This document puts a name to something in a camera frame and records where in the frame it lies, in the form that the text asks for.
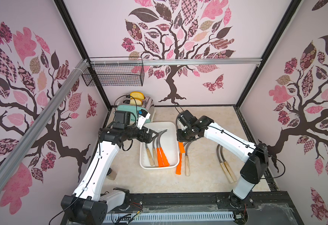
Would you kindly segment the orange handle sickle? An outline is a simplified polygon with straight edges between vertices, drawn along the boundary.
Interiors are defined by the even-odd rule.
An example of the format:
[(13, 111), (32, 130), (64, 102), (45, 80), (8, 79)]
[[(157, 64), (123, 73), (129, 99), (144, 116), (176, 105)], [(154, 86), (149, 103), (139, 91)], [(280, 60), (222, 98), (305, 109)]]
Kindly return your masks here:
[(164, 150), (163, 150), (162, 145), (161, 145), (161, 142), (160, 142), (160, 141), (161, 141), (161, 137), (162, 137), (162, 135), (163, 135), (165, 132), (167, 132), (167, 130), (162, 131), (161, 134), (160, 134), (160, 136), (159, 136), (159, 138), (158, 138), (158, 147), (159, 147), (159, 151), (160, 151), (160, 154), (161, 154), (161, 158), (162, 158), (163, 166), (164, 166), (164, 167), (168, 167), (170, 164), (169, 164), (169, 162), (168, 162), (168, 159), (167, 159), (167, 157), (166, 157), (166, 155), (165, 155), (165, 153), (164, 153)]
[(182, 153), (179, 154), (179, 163), (176, 167), (176, 175), (181, 175), (181, 167), (182, 167)]
[(185, 147), (184, 144), (182, 142), (178, 142), (179, 145), (179, 151), (181, 154), (185, 154)]
[(161, 152), (160, 152), (160, 147), (159, 147), (159, 138), (162, 132), (159, 132), (158, 137), (156, 138), (156, 152), (157, 152), (157, 161), (158, 161), (158, 165), (159, 167), (163, 167), (164, 163), (163, 163), (163, 159), (161, 156)]

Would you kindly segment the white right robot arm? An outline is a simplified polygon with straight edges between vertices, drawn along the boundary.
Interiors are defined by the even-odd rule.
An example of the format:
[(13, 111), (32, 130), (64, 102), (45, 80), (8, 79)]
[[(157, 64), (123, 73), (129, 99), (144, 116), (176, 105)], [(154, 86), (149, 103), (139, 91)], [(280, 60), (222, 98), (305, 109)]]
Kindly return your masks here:
[(229, 150), (244, 162), (237, 184), (230, 193), (230, 198), (232, 201), (246, 199), (268, 168), (267, 146), (264, 143), (255, 144), (241, 139), (222, 128), (213, 119), (207, 116), (196, 118), (188, 110), (180, 112), (176, 121), (183, 126), (177, 130), (179, 142), (193, 142), (198, 138), (205, 137)]

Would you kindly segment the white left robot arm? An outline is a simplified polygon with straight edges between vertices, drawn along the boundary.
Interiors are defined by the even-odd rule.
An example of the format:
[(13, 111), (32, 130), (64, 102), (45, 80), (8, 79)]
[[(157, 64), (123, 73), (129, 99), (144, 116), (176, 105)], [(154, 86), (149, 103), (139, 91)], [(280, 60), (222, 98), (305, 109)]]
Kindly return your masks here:
[(68, 221), (81, 225), (101, 225), (110, 211), (120, 207), (129, 208), (127, 189), (115, 188), (103, 195), (101, 190), (110, 166), (126, 140), (151, 143), (158, 137), (146, 127), (124, 129), (104, 128), (99, 132), (99, 144), (94, 158), (73, 194), (65, 195), (61, 201), (64, 217), (61, 224)]

